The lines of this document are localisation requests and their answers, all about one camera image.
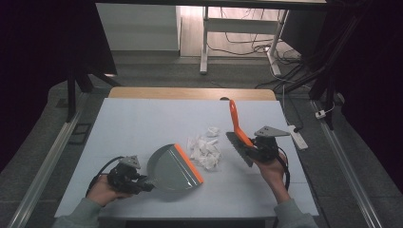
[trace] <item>crumpled paper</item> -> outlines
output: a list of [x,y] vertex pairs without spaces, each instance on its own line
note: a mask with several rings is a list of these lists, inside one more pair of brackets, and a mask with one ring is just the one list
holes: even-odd
[[[209,139],[218,137],[220,130],[217,127],[208,127],[205,136]],[[208,141],[203,136],[188,138],[187,149],[191,151],[190,159],[196,161],[196,164],[203,166],[207,170],[214,170],[218,167],[222,157],[218,147],[219,140]]]

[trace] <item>gray sleeve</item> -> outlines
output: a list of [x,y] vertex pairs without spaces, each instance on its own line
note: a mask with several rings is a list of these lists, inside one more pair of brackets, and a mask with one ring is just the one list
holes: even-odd
[[56,219],[52,228],[97,228],[101,208],[98,203],[83,198],[71,215]]
[[317,228],[310,214],[303,214],[294,199],[287,200],[275,207],[279,228]]

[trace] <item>gray dustpan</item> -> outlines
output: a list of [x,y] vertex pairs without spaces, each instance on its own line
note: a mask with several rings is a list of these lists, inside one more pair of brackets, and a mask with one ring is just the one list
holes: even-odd
[[178,144],[158,149],[147,163],[144,181],[168,192],[184,191],[203,183],[202,175]]

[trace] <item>white wall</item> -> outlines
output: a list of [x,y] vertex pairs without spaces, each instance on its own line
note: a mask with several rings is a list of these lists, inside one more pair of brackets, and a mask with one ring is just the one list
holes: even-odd
[[180,7],[97,3],[111,50],[179,50]]

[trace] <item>power strip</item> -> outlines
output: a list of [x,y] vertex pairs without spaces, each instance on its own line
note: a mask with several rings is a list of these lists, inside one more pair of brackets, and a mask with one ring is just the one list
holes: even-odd
[[308,148],[308,145],[303,140],[303,138],[299,134],[299,132],[294,132],[294,129],[296,129],[296,127],[294,125],[289,125],[288,129],[290,129],[290,134],[293,137],[294,143],[296,143],[298,149],[303,150],[303,149]]

